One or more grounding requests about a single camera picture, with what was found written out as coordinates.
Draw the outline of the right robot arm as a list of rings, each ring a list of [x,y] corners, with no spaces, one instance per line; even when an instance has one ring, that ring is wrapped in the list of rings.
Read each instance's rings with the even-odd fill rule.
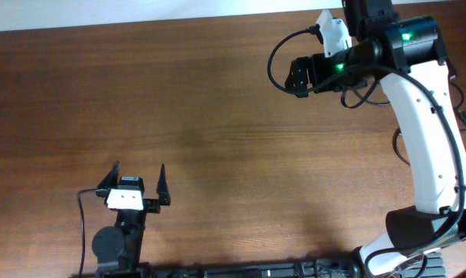
[[[355,251],[355,276],[390,277],[466,241],[466,151],[449,92],[452,68],[436,21],[401,19],[390,1],[345,1],[344,18],[321,12],[307,33],[323,52],[295,59],[282,86],[306,97],[346,93],[374,79],[400,126],[414,204],[389,212],[385,232]]]

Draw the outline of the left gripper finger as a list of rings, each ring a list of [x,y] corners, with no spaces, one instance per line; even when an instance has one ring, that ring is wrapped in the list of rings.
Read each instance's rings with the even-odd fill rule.
[[[156,192],[158,194],[159,205],[171,205],[171,196],[168,190],[164,164],[162,164],[160,169]]]
[[[106,198],[110,194],[111,189],[115,189],[117,187],[119,173],[120,162],[116,161],[108,174],[96,187],[95,192],[97,197]]]

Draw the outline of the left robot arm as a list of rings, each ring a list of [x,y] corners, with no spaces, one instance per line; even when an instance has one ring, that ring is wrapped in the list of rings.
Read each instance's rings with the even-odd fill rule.
[[[165,166],[161,166],[156,185],[157,198],[145,198],[143,179],[120,176],[120,163],[96,187],[96,196],[117,213],[113,225],[103,227],[93,238],[91,248],[97,257],[95,277],[151,277],[149,263],[140,261],[148,214],[158,214],[171,205]]]

